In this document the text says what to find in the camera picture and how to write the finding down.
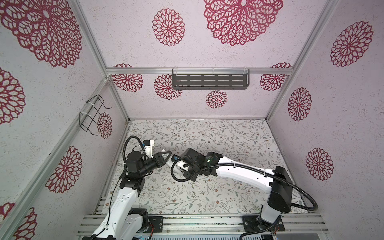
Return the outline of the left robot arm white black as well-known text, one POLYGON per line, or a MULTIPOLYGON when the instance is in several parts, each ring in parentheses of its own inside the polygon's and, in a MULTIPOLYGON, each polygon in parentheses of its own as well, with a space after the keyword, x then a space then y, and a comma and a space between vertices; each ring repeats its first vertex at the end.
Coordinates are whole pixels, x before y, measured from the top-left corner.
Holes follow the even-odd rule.
POLYGON ((163 231, 163 217, 150 217, 147 209, 134 205, 144 189, 145 176, 151 171, 162 168, 172 153, 160 152, 144 160, 144 154, 134 151, 125 158, 124 172, 121 176, 117 197, 110 204, 105 219, 91 236, 84 240, 133 240, 137 234, 163 231))

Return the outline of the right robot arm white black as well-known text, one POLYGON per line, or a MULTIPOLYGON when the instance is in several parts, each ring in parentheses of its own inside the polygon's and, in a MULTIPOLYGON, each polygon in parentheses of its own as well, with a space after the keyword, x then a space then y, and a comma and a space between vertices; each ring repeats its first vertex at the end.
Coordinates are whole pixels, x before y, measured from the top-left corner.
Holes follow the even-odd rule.
POLYGON ((257 218, 258 228, 265 229, 271 224, 277 224, 283 213, 289 213, 292 207, 293 188, 273 179, 279 177, 292 183, 285 168, 277 166, 274 170, 261 169, 242 165, 221 154, 209 152, 203 155, 188 148, 182 156, 173 155, 171 158, 173 173, 195 181, 197 176, 215 176, 240 181, 269 194, 257 218))

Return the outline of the white remote control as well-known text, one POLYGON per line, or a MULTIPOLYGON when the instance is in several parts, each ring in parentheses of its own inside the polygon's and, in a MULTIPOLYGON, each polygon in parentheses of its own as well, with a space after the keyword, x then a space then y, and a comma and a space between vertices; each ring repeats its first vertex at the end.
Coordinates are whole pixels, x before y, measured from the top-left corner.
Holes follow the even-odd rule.
POLYGON ((170 168, 172 167, 172 165, 174 163, 176 163, 176 165, 174 166, 174 172, 179 174, 179 175, 183 175, 185 172, 187 172, 189 170, 189 165, 184 162, 183 160, 181 160, 181 157, 180 156, 177 156, 177 155, 174 155, 172 153, 164 153, 165 151, 163 150, 162 151, 162 157, 164 158, 164 160, 167 160, 166 162, 166 165, 169 166, 170 168))

